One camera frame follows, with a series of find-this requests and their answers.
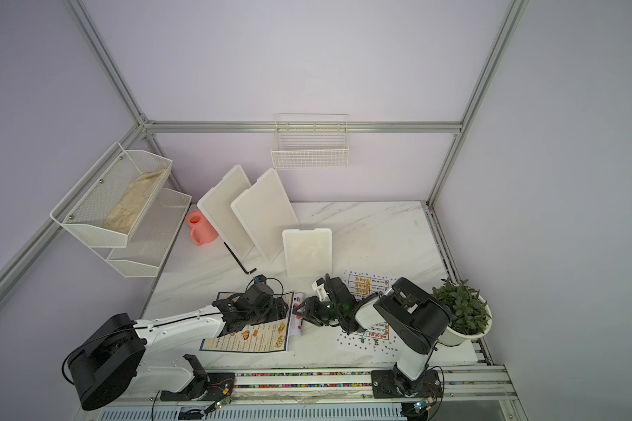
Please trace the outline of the narrow white rack box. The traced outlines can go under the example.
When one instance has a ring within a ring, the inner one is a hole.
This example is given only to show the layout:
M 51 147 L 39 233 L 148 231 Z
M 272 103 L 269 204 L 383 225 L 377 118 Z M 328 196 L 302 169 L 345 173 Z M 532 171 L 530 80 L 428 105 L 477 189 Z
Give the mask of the narrow white rack box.
M 331 274 L 333 238 L 329 228 L 312 230 L 287 229 L 282 233 L 287 275 L 312 278 Z

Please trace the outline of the small special menu flyer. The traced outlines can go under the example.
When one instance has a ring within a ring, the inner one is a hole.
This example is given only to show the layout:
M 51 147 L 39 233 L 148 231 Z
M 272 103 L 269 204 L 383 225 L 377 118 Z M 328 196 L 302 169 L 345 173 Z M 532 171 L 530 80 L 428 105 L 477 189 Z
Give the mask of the small special menu flyer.
M 300 336 L 303 330 L 303 321 L 302 317 L 295 314 L 295 310 L 304 303 L 305 294 L 304 293 L 295 293 L 292 299 L 291 304 L 291 317 L 289 323 L 288 336 Z

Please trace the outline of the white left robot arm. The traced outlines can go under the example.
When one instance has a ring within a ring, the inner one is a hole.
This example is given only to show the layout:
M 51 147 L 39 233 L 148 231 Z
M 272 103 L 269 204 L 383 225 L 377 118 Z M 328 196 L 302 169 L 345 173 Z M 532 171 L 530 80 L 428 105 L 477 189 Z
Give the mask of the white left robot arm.
M 126 393 L 156 393 L 167 402 L 217 401 L 231 394 L 235 375 L 208 373 L 185 345 L 286 322 L 290 307 L 290 299 L 258 278 L 246 291 L 194 312 L 138 320 L 116 314 L 64 359 L 62 375 L 75 386 L 86 412 Z

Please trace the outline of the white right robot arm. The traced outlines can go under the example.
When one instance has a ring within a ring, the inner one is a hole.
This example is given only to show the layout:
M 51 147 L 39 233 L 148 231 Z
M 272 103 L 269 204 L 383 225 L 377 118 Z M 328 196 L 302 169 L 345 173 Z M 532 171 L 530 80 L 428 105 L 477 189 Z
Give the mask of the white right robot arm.
M 315 295 L 293 313 L 314 326 L 340 327 L 345 333 L 363 333 L 387 324 L 402 341 L 393 370 L 405 382 L 418 382 L 424 375 L 438 340 L 451 323 L 450 310 L 405 277 L 384 292 L 360 299 L 339 277 L 325 275 L 312 288 Z

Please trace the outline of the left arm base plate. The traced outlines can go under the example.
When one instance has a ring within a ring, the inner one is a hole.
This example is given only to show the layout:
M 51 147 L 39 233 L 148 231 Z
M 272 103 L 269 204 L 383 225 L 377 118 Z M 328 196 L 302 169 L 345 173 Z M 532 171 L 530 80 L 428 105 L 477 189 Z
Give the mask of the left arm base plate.
M 193 369 L 193 379 L 179 392 L 163 391 L 160 400 L 163 402 L 212 401 L 219 402 L 233 393 L 235 385 L 234 373 L 207 372 L 196 355 L 186 354 L 184 359 Z

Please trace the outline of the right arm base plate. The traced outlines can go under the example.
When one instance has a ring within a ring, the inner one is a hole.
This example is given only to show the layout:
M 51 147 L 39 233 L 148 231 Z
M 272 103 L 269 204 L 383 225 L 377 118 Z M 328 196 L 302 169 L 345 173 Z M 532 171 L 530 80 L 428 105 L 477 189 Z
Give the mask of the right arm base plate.
M 443 387 L 434 369 L 425 370 L 418 379 L 409 380 L 399 370 L 373 370 L 370 373 L 374 398 L 439 398 Z

